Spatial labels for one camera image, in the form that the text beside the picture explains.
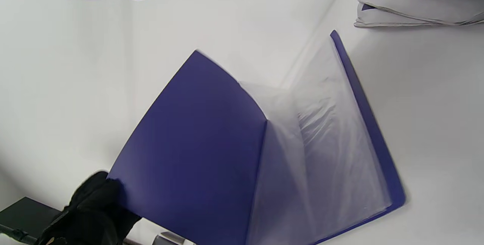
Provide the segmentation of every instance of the purple folder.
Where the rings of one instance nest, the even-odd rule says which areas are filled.
[[[333,32],[331,37],[340,75],[361,118],[354,127],[361,128],[335,131],[325,125],[325,114],[314,124],[299,113],[295,119],[301,130],[287,135],[286,144],[280,136],[286,136],[284,125],[276,118],[268,121],[254,95],[195,51],[147,111],[109,173],[124,185],[121,205],[198,245],[310,245],[401,207],[405,194],[380,129],[339,36]],[[295,99],[296,108],[308,102]],[[310,134],[318,121],[323,123],[317,127],[320,138]],[[327,133],[319,132],[326,128]],[[354,156],[375,168],[371,174],[377,181],[365,182],[369,171],[360,169],[365,163],[351,153],[345,158],[346,152],[335,150],[343,156],[337,155],[339,162],[329,159],[332,134],[348,134],[365,144],[368,153]],[[316,139],[326,145],[324,151],[318,151]],[[292,153],[290,144],[306,156]],[[348,186],[352,180],[359,183]],[[372,197],[375,191],[380,198]],[[334,199],[346,204],[328,206]]]

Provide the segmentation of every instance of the black object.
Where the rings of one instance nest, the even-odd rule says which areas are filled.
[[[116,203],[122,185],[100,171],[74,192],[71,202],[43,231],[36,244],[51,238],[83,245],[119,245],[141,218]]]
[[[0,212],[0,232],[33,245],[60,211],[28,197]]]

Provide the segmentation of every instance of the gloved hand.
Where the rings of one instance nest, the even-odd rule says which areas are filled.
[[[121,183],[107,172],[88,178],[36,245],[120,245],[140,217],[116,203]]]

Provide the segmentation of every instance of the purple plastic cover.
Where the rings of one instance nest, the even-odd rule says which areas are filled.
[[[123,183],[121,204],[139,216],[197,244],[245,245],[265,126],[239,83],[195,51],[109,178]]]

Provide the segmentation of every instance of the hand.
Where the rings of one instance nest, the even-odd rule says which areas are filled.
[[[107,172],[88,178],[71,202],[43,232],[36,245],[118,245],[140,217],[116,203],[121,183],[106,179]]]

